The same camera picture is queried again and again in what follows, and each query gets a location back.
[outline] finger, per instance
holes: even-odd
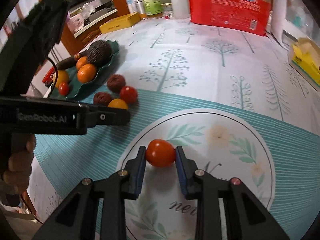
[[[27,183],[29,181],[29,177],[31,174],[31,167],[28,171],[5,171],[3,174],[3,181],[9,185],[21,185]]]
[[[30,135],[30,139],[27,142],[26,148],[28,152],[32,152],[36,147],[36,136],[34,134]]]
[[[9,171],[28,171],[33,157],[33,152],[28,152],[26,150],[12,154],[8,160]]]
[[[17,194],[22,194],[22,193],[24,193],[24,192],[27,190],[28,187],[29,187],[29,181],[26,182],[26,183],[23,183],[23,184],[14,186]]]

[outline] teal tray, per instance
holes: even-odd
[[[112,49],[112,56],[106,65],[98,68],[96,77],[87,83],[80,83],[77,78],[76,66],[66,69],[69,75],[70,92],[66,96],[59,94],[58,89],[55,87],[50,95],[52,99],[58,100],[82,100],[88,97],[93,91],[102,86],[106,79],[113,73],[118,66],[119,61],[119,44],[116,41],[107,41]]]

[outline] fruit plate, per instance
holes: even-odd
[[[89,96],[93,91],[95,91],[98,87],[102,86],[106,79],[113,73],[114,69],[118,65],[119,60],[119,44],[116,41],[107,41],[112,49],[112,55],[110,61],[98,68],[96,77],[87,83],[80,83],[77,78],[77,69],[76,66],[72,68],[68,68],[66,71],[69,75],[69,86],[70,92],[66,96],[62,96],[59,94],[58,89],[54,88],[50,98],[52,99],[59,99],[59,100],[82,100]]]
[[[147,147],[156,138],[174,147],[181,145],[187,158],[216,178],[240,178],[270,209],[276,187],[272,156],[261,135],[243,119],[205,108],[169,114],[135,137],[120,157],[117,169],[123,169],[128,160],[136,157],[140,146]],[[175,164],[156,168],[147,163],[139,198],[125,200],[127,235],[131,240],[194,239],[196,207],[197,201],[185,200],[181,193]],[[226,235],[223,214],[222,234]]]

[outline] teal striped placemat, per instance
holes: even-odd
[[[96,92],[99,91],[107,89],[101,87]],[[94,94],[84,102],[91,103]],[[37,135],[35,155],[54,188],[66,197],[82,178],[98,180],[115,172],[127,145],[146,126],[167,114],[190,108],[226,111],[244,119],[260,133],[276,170],[276,192],[270,212],[292,240],[300,239],[320,210],[320,138],[261,114],[195,98],[139,90],[139,103],[130,106],[129,125],[97,126],[85,136]]]

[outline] metal bolt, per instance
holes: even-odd
[[[197,176],[203,176],[203,175],[204,175],[204,171],[203,171],[203,170],[196,170],[196,171],[195,171],[195,174],[196,174]]]
[[[241,180],[238,179],[238,178],[232,178],[230,180],[230,182],[233,184],[233,185],[239,185],[241,183]]]
[[[81,183],[85,186],[88,186],[91,183],[91,179],[85,178],[81,181]]]
[[[122,176],[127,176],[128,172],[126,170],[119,170],[118,174],[122,177]]]

